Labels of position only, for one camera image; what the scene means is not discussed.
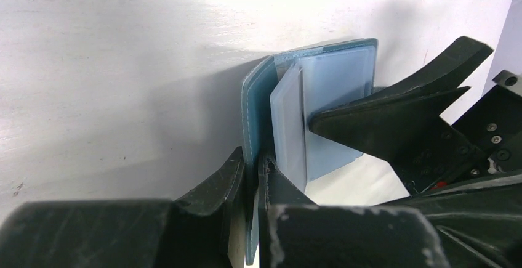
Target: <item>white surface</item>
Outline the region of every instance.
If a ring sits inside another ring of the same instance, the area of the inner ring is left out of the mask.
[[[510,1],[0,0],[0,221],[27,200],[177,198],[241,143],[240,81],[254,64],[238,65],[376,37],[376,83],[391,84],[460,35],[495,47]],[[389,174],[364,165],[371,178],[310,195],[390,199]]]
[[[522,74],[522,0],[512,0],[509,12],[502,29],[499,45],[495,51],[495,57],[489,70],[488,80],[484,87],[484,93],[494,85],[493,78],[502,70],[508,70],[514,74]]]

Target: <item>white wall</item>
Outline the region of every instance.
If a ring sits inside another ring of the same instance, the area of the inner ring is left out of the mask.
[[[484,93],[495,84],[491,81],[500,71],[522,74],[522,0],[513,0],[489,70]]]
[[[249,62],[376,37],[391,84],[460,35],[496,47],[510,1],[0,0],[0,221],[28,200],[177,198],[240,145]]]

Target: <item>blue card holder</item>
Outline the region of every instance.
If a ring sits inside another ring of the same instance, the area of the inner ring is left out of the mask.
[[[257,204],[255,162],[260,149],[270,142],[281,172],[303,191],[308,181],[361,156],[361,152],[311,133],[307,119],[369,95],[376,53],[376,39],[289,51],[267,57],[245,77],[241,114],[249,201]],[[247,264],[254,261],[258,241],[257,205],[251,207]]]

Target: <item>screw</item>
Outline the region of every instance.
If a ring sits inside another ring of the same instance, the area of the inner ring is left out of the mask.
[[[518,81],[518,79],[516,77],[509,77],[506,79],[506,81],[504,82],[504,84],[506,86],[513,86],[515,85],[515,83]]]
[[[489,123],[488,124],[488,127],[486,128],[488,131],[496,131],[497,130],[497,125],[494,124],[494,123]]]
[[[497,159],[500,161],[506,161],[511,157],[511,153],[509,153],[506,149],[500,149],[497,151]]]
[[[422,152],[422,156],[424,158],[430,158],[432,156],[432,151],[430,149],[426,149]]]
[[[502,137],[501,137],[501,136],[493,136],[493,137],[491,138],[491,142],[492,142],[493,144],[498,144],[498,143],[500,143],[501,141],[502,141]]]
[[[443,132],[441,137],[444,139],[444,140],[449,140],[451,139],[451,134],[447,131]]]
[[[436,174],[441,174],[444,172],[444,166],[439,165],[434,169],[434,171]]]
[[[431,169],[429,166],[426,166],[426,167],[425,167],[425,168],[420,172],[420,174],[423,175],[423,176],[425,176],[425,175],[427,175],[427,174],[430,174],[431,171],[432,171],[432,169]]]
[[[470,148],[468,146],[460,146],[459,147],[459,153],[461,155],[466,155],[470,151]]]

